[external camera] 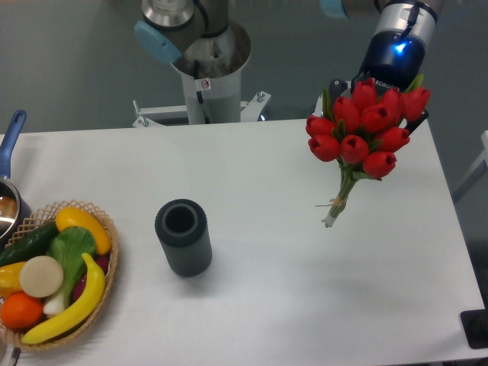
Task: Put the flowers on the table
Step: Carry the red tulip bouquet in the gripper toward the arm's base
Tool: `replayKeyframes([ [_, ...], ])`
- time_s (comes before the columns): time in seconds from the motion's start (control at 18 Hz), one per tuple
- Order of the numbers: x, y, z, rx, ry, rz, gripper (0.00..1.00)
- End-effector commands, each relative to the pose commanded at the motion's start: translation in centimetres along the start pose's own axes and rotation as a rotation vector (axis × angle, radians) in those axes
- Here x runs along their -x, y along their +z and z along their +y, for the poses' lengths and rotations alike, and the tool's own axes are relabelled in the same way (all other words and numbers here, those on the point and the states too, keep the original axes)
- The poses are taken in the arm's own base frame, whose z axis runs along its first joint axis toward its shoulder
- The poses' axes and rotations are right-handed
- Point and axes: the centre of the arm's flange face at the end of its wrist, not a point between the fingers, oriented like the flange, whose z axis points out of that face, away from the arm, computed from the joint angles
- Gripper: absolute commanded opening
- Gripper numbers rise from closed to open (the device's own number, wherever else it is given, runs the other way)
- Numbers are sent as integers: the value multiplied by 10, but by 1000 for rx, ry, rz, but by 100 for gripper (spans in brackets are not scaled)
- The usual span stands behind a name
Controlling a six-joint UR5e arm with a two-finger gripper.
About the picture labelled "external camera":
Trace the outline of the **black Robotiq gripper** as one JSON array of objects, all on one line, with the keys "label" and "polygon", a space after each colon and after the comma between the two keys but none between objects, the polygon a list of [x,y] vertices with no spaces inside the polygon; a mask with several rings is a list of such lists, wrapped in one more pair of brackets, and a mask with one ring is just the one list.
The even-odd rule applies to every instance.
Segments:
[{"label": "black Robotiq gripper", "polygon": [[[365,67],[361,68],[359,73],[352,79],[352,90],[359,82],[365,82],[367,79],[374,80],[375,88],[378,93],[384,93],[389,89],[398,88],[400,91],[405,91],[414,79],[413,74],[404,73],[401,70],[391,68],[389,66],[383,67]],[[329,98],[333,106],[338,97],[348,89],[348,83],[342,79],[333,79],[329,83]],[[424,109],[417,118],[404,117],[406,122],[404,136],[409,136],[414,132],[426,119],[428,118],[428,111]]]}]

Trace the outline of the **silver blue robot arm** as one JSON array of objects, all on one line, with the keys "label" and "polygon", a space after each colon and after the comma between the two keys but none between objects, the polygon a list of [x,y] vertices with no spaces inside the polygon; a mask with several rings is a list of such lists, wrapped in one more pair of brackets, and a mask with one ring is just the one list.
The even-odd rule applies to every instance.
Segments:
[{"label": "silver blue robot arm", "polygon": [[321,1],[324,13],[333,18],[380,15],[358,74],[350,81],[334,80],[329,90],[337,97],[359,82],[372,78],[379,95],[397,88],[404,92],[419,74],[432,39],[442,0],[431,1]]}]

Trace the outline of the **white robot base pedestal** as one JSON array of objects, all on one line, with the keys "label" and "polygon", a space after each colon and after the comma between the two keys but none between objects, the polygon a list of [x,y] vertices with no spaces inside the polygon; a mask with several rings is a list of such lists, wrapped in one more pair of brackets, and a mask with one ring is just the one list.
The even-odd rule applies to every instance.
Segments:
[{"label": "white robot base pedestal", "polygon": [[232,21],[227,1],[144,1],[135,37],[154,59],[181,77],[190,124],[262,119],[270,94],[241,99],[241,75],[251,40]]}]

